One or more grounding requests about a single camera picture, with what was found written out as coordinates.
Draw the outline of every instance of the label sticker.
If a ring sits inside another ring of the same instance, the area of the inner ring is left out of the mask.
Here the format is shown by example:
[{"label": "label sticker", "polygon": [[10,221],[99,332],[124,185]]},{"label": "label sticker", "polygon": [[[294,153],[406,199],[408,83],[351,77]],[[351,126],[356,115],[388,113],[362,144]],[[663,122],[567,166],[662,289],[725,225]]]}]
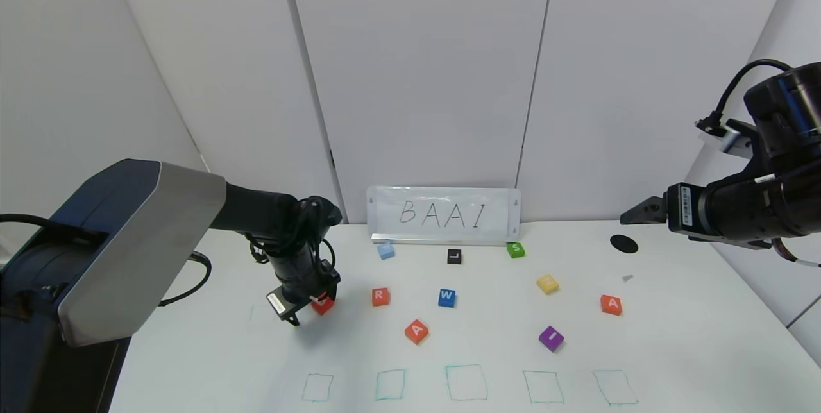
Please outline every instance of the label sticker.
[{"label": "label sticker", "polygon": [[690,196],[690,188],[681,186],[681,223],[693,226],[693,202]]},{"label": "label sticker", "polygon": [[279,302],[279,299],[276,298],[275,294],[271,293],[267,295],[267,301],[271,303],[273,310],[275,310],[277,314],[282,314],[285,312],[285,306],[282,305],[282,302]]}]

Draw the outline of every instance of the white wall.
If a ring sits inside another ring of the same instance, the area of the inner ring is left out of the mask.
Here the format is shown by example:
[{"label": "white wall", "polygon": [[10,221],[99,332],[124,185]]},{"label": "white wall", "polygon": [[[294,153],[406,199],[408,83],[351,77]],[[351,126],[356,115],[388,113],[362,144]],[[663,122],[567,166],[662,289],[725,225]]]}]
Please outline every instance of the white wall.
[{"label": "white wall", "polygon": [[681,182],[693,122],[776,0],[550,0],[518,187],[524,220],[615,219]]},{"label": "white wall", "polygon": [[290,0],[129,0],[208,167],[338,203]]},{"label": "white wall", "polygon": [[513,187],[546,0],[296,0],[349,220],[370,185]]},{"label": "white wall", "polygon": [[[821,60],[821,0],[778,0],[750,59],[774,58],[790,65]],[[727,117],[752,122],[743,106],[742,95],[754,83],[773,74],[775,69],[758,67],[736,89],[727,105]],[[705,185],[728,174],[738,173],[747,160],[702,149],[689,182]],[[821,260],[821,234],[785,241],[798,257]],[[791,264],[775,252],[752,251],[716,244],[716,249],[756,291],[786,325],[809,303],[821,295],[821,269]]]},{"label": "white wall", "polygon": [[205,169],[126,0],[0,0],[0,62],[0,212],[50,216],[123,158]]}]

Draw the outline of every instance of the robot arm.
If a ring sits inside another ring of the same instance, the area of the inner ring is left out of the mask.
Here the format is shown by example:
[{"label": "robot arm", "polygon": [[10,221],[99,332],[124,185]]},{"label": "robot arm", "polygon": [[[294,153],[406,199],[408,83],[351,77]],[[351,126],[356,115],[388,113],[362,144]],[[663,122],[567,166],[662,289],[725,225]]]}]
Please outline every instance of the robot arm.
[{"label": "robot arm", "polygon": [[[33,217],[0,215],[3,221]],[[321,197],[247,190],[214,174],[124,160],[65,201],[0,275],[0,410],[106,411],[131,336],[209,228],[240,232],[270,262],[280,319],[298,325],[339,274],[319,243],[340,211]]]},{"label": "robot arm", "polygon": [[[744,95],[755,126],[721,112],[732,88],[753,66],[786,69]],[[730,83],[710,117],[696,123],[719,150],[747,156],[738,174],[706,187],[680,183],[622,214],[622,224],[668,223],[690,240],[719,241],[751,249],[775,247],[791,261],[781,238],[821,232],[821,62],[789,68],[757,60]]]}]

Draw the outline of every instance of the white table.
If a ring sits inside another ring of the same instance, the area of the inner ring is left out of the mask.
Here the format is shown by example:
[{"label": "white table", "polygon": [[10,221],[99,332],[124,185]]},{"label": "white table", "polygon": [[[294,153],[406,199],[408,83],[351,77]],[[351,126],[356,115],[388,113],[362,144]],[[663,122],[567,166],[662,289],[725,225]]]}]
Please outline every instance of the white table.
[{"label": "white table", "polygon": [[[523,234],[524,258],[462,247],[457,266],[448,246],[400,244],[382,261],[365,226],[336,226],[337,303],[322,317],[304,308],[293,328],[265,300],[272,267],[254,263],[240,235],[208,232],[198,250],[214,263],[210,281],[135,335],[111,411],[575,412],[609,410],[622,394],[639,401],[621,405],[634,412],[818,411],[821,369],[707,244],[616,221],[530,223]],[[613,234],[639,252],[613,249]],[[200,267],[185,266],[169,295]],[[550,296],[536,287],[547,273],[561,284]],[[371,307],[375,287],[390,288],[390,305]],[[457,291],[457,307],[437,306],[440,288]],[[602,294],[622,299],[621,317],[601,312]],[[413,319],[430,328],[419,346],[403,332]],[[548,325],[566,337],[555,354],[537,340]],[[487,400],[451,399],[455,364],[480,364]],[[375,401],[377,373],[398,368],[402,400]],[[555,372],[564,403],[531,404],[523,370]],[[595,370],[622,370],[632,392],[601,387]],[[302,400],[309,374],[334,375],[328,401]]]}]

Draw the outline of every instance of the drawn line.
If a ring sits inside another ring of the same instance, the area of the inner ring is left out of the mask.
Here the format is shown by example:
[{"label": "drawn line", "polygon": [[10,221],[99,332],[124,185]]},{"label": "drawn line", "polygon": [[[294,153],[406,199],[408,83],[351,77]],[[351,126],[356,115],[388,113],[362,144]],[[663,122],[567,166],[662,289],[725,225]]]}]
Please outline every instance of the drawn line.
[{"label": "drawn line", "polygon": [[[481,396],[478,396],[478,398],[453,398],[453,392],[451,391],[451,370],[472,366],[478,367],[478,372],[480,373],[480,375],[482,375],[482,383],[484,384],[484,397],[482,398]],[[480,364],[449,364],[449,366],[445,366],[445,378],[446,381],[448,381],[448,396],[449,398],[451,398],[452,401],[487,400],[487,381],[484,379],[484,372]]]},{"label": "drawn line", "polygon": [[[607,395],[604,393],[604,390],[602,389],[602,384],[598,381],[598,376],[596,376],[596,373],[621,373],[621,374],[623,374],[624,375],[624,382],[625,382],[625,384],[627,384],[627,388],[630,389],[630,393],[633,394],[633,398],[636,399],[636,401],[623,401],[623,402],[610,401],[610,399],[608,399]],[[630,385],[630,378],[627,378],[627,373],[625,373],[623,370],[621,370],[621,369],[595,369],[595,370],[593,370],[593,377],[596,378],[596,385],[598,386],[598,391],[602,393],[602,396],[603,396],[604,400],[607,401],[607,404],[610,405],[610,407],[613,407],[614,405],[615,405],[615,407],[618,407],[619,405],[635,405],[635,404],[639,403],[639,398],[638,398],[638,396],[636,396],[636,392],[633,391],[633,387],[631,387],[631,385]]]},{"label": "drawn line", "polygon": [[[401,371],[402,372],[402,389],[399,391],[399,396],[390,396],[389,394],[384,394],[379,396],[379,392],[381,391],[382,381],[379,378],[382,375],[387,375],[388,373],[395,373]],[[405,369],[388,369],[387,371],[381,371],[376,374],[376,400],[402,400],[405,398],[405,378],[407,377],[407,370]]]},{"label": "drawn line", "polygon": [[[325,400],[313,399],[313,398],[305,398],[305,391],[308,389],[308,381],[310,381],[311,376],[319,376],[322,378],[331,378],[331,382],[328,383],[328,392],[325,394]],[[334,384],[334,376],[333,375],[322,375],[320,373],[308,373],[308,376],[305,378],[305,386],[302,387],[302,400],[303,401],[313,401],[314,403],[321,403],[328,401],[331,398],[331,386]]]},{"label": "drawn line", "polygon": [[[525,386],[527,386],[527,395],[530,396],[530,403],[564,403],[564,393],[562,392],[562,384],[559,383],[559,375],[555,371],[534,371],[530,369],[523,369],[521,372],[525,375]],[[562,400],[552,400],[552,401],[537,401],[533,400],[533,393],[530,391],[530,381],[527,379],[528,373],[538,373],[542,375],[554,375],[556,378],[556,387],[559,390],[559,395],[562,396]]]}]

